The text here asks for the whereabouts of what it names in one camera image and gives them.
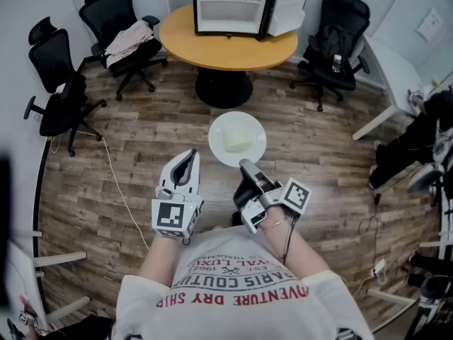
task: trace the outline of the black office chair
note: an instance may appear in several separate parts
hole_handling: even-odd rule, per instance
[[[85,0],[85,5],[80,9],[79,15],[98,40],[91,47],[91,53],[106,68],[105,49],[120,31],[128,29],[137,21],[132,7],[132,0]],[[151,29],[159,23],[159,19],[154,16],[145,16],[142,19],[148,23]],[[158,63],[161,63],[164,67],[168,64],[165,58],[149,61],[161,48],[162,44],[156,38],[151,39],[140,44],[138,49],[131,55],[109,66],[109,70],[114,77],[127,73],[116,91],[117,100],[121,101],[121,91],[134,74],[138,74],[146,82],[149,87],[148,91],[155,91],[156,88],[146,78],[142,69]]]
[[[102,140],[99,132],[89,126],[84,117],[98,106],[106,107],[107,103],[104,100],[95,104],[86,103],[85,77],[72,67],[68,33],[65,29],[57,30],[50,23],[49,16],[32,28],[28,42],[33,45],[28,56],[38,71],[45,90],[52,95],[45,110],[34,104],[33,96],[28,102],[23,119],[28,119],[30,111],[42,114],[41,136],[61,135],[72,129],[69,153],[73,157],[75,152],[72,145],[79,125],[85,126],[86,131],[96,135],[98,141]],[[65,84],[63,92],[53,94],[61,84]]]
[[[339,73],[332,70],[333,57],[326,59],[321,54],[321,39],[327,26],[338,26],[350,34],[350,49],[347,56],[343,57],[343,69]],[[348,61],[357,41],[368,28],[369,7],[361,0],[323,0],[321,7],[321,22],[318,33],[309,36],[309,46],[304,53],[308,63],[301,61],[297,67],[309,71],[311,77],[301,81],[292,81],[289,86],[295,88],[296,84],[312,85],[318,89],[318,111],[323,111],[322,97],[323,88],[326,87],[343,100],[343,95],[338,89],[346,91],[355,90],[354,74],[363,69],[369,74],[369,67],[366,60],[359,56],[359,64],[353,69]]]

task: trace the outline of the round plate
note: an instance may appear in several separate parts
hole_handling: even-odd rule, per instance
[[[249,149],[242,152],[226,152],[223,143],[223,133],[226,130],[247,130],[253,143]],[[210,127],[208,136],[210,149],[214,156],[225,165],[239,167],[242,159],[257,162],[266,150],[266,133],[256,118],[244,112],[228,112],[217,117]]]

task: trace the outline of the round wooden table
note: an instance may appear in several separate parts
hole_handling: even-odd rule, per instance
[[[217,108],[233,108],[247,102],[253,85],[245,71],[279,65],[297,48],[294,31],[262,42],[237,36],[196,35],[192,4],[167,16],[159,35],[168,53],[198,66],[197,95]]]

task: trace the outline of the bottle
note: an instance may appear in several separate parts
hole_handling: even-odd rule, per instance
[[[341,55],[335,54],[333,56],[332,70],[335,73],[340,73],[340,68],[341,68]]]

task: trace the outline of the open refrigerator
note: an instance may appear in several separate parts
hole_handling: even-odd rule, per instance
[[[195,33],[247,35],[262,40],[297,29],[305,0],[193,0]]]

